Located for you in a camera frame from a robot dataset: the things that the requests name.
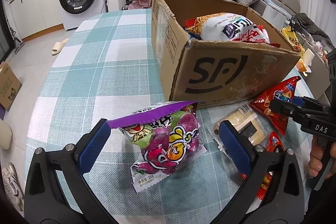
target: tablecloth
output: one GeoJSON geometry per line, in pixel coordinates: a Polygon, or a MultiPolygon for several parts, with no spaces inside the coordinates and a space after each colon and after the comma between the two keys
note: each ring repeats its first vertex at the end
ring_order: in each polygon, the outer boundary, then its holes
{"type": "MultiPolygon", "coordinates": [[[[298,74],[293,69],[287,78],[298,74]]],[[[312,97],[303,80],[295,95],[312,97]]],[[[25,178],[36,148],[60,150],[76,143],[100,118],[113,119],[162,101],[151,45],[151,10],[110,12],[84,21],[55,60],[36,101],[26,141],[25,178]]],[[[120,223],[210,223],[242,183],[210,130],[244,103],[197,110],[200,137],[208,152],[141,193],[135,193],[130,177],[140,150],[119,130],[111,130],[84,177],[120,223]]],[[[263,123],[268,132],[274,130],[267,120],[263,123]]],[[[296,153],[307,201],[311,135],[290,120],[282,140],[296,153]]],[[[64,176],[61,172],[58,176],[70,206],[80,211],[64,176]]]]}

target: wooden baseboard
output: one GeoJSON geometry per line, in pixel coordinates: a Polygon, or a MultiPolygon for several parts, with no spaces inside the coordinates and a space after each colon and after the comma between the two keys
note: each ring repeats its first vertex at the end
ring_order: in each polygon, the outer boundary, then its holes
{"type": "Polygon", "coordinates": [[[64,26],[63,24],[59,24],[59,25],[56,25],[56,26],[52,26],[50,28],[47,28],[47,29],[44,29],[42,31],[39,31],[39,32],[36,32],[36,33],[33,33],[25,38],[22,39],[23,42],[27,42],[29,40],[32,40],[34,38],[37,38],[37,37],[41,37],[47,33],[51,33],[51,32],[56,32],[56,31],[59,31],[59,30],[62,30],[64,29],[64,26]]]}

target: red snack bag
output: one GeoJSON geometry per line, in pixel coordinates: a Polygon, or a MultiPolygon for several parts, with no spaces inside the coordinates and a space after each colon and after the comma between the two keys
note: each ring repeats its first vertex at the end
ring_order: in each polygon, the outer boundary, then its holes
{"type": "Polygon", "coordinates": [[[265,114],[283,136],[286,133],[288,117],[271,111],[269,104],[273,98],[291,102],[294,97],[296,83],[300,79],[300,76],[294,76],[271,88],[268,88],[249,104],[253,109],[265,114]]]}
{"type": "MultiPolygon", "coordinates": [[[[273,131],[268,138],[267,144],[266,144],[266,151],[268,152],[284,152],[285,148],[282,144],[282,141],[280,140],[278,134],[273,131]]],[[[269,187],[269,183],[272,179],[272,172],[267,172],[264,176],[264,179],[262,180],[262,183],[260,185],[260,189],[257,193],[257,198],[263,200],[265,197],[266,191],[269,187]]]]}

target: blue gripper pad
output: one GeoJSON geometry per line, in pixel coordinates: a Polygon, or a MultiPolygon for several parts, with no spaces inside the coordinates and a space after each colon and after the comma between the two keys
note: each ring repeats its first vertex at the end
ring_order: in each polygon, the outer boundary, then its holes
{"type": "Polygon", "coordinates": [[[81,175],[90,172],[110,134],[111,128],[104,122],[78,158],[78,170],[81,175]]]}
{"type": "Polygon", "coordinates": [[[305,103],[304,103],[304,101],[302,100],[302,98],[301,98],[301,97],[298,97],[298,96],[294,96],[294,97],[293,97],[293,101],[292,101],[292,103],[293,103],[294,105],[298,105],[298,106],[304,106],[304,105],[305,105],[305,103]]]}
{"type": "Polygon", "coordinates": [[[225,122],[221,122],[218,128],[220,140],[237,167],[239,173],[248,176],[252,170],[251,157],[234,134],[233,130],[235,130],[235,128],[229,121],[227,122],[230,126],[225,122]]]}

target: white curtain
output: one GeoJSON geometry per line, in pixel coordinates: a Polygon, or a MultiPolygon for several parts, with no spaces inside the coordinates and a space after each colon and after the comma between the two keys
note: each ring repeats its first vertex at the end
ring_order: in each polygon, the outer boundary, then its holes
{"type": "Polygon", "coordinates": [[[301,0],[301,12],[329,35],[336,47],[336,4],[330,0],[301,0]]]}

